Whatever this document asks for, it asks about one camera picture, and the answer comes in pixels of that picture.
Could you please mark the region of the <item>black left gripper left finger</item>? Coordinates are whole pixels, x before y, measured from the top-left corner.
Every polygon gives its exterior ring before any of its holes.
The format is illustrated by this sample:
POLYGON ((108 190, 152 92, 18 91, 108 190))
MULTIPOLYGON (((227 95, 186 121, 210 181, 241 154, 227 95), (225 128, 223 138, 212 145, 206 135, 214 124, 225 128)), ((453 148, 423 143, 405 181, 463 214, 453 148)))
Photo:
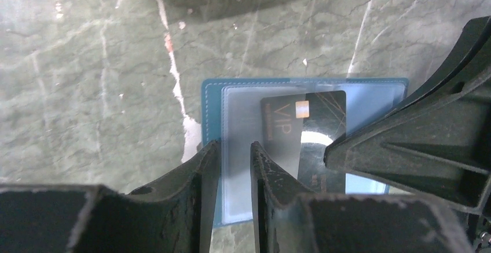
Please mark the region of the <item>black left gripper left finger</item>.
POLYGON ((104 185, 1 185, 2 252, 208 252, 221 165, 212 141, 128 194, 104 185))

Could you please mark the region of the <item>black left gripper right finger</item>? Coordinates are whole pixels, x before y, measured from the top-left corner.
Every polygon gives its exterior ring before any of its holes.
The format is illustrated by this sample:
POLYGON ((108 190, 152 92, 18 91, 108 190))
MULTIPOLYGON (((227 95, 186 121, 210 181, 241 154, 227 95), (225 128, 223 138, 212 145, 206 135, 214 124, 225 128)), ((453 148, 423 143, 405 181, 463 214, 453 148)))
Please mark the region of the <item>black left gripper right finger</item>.
POLYGON ((250 147, 257 252, 472 252, 453 211, 415 195, 316 193, 250 147))

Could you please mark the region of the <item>black VIP credit card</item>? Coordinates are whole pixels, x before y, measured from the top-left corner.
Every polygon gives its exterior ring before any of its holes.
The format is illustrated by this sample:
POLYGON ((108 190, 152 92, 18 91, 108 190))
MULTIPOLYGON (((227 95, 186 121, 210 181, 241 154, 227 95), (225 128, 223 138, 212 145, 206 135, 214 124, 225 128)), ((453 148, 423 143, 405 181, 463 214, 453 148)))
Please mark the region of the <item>black VIP credit card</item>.
POLYGON ((306 94, 261 99, 263 147, 270 158, 294 178, 298 177, 301 133, 309 116, 306 94))

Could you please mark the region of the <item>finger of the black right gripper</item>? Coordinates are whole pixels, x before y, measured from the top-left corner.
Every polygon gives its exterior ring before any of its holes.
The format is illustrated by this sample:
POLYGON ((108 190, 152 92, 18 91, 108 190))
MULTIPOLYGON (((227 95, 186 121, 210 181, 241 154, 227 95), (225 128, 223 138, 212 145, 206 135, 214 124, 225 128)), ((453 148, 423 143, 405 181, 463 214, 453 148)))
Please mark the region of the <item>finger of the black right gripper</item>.
POLYGON ((490 80, 373 124, 325 151, 328 168, 490 214, 490 80))
POLYGON ((437 91, 474 58, 489 38, 490 16, 469 20, 440 67, 396 108, 404 109, 437 91))

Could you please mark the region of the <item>blue leather card holder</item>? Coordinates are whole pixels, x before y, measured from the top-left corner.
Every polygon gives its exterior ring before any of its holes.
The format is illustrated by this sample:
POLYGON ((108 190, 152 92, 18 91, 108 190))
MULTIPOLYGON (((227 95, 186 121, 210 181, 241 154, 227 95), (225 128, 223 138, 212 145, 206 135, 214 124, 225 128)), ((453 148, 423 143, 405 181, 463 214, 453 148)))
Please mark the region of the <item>blue leather card holder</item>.
MULTIPOLYGON (((203 140, 221 141, 221 175, 214 226, 252 220, 250 146, 263 146, 261 99, 342 90, 346 93, 346 135, 387 114, 405 97, 406 78, 207 79, 201 87, 203 140)), ((387 191, 387 186, 346 174, 345 193, 387 191)))

